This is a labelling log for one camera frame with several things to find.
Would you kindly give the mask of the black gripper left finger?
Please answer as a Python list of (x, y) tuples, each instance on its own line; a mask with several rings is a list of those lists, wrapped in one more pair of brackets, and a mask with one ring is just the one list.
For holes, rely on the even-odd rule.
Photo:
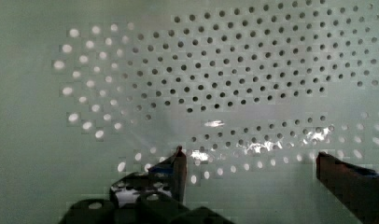
[(147, 168), (145, 172), (130, 173), (113, 183), (109, 200), (118, 208), (135, 203), (142, 193), (159, 191), (183, 202), (187, 180), (187, 156), (178, 146), (167, 159)]

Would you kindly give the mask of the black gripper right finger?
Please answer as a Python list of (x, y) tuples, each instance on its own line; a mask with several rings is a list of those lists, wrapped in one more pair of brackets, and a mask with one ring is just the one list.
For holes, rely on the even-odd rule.
[(319, 152), (316, 178), (363, 224), (379, 224), (379, 174), (376, 171)]

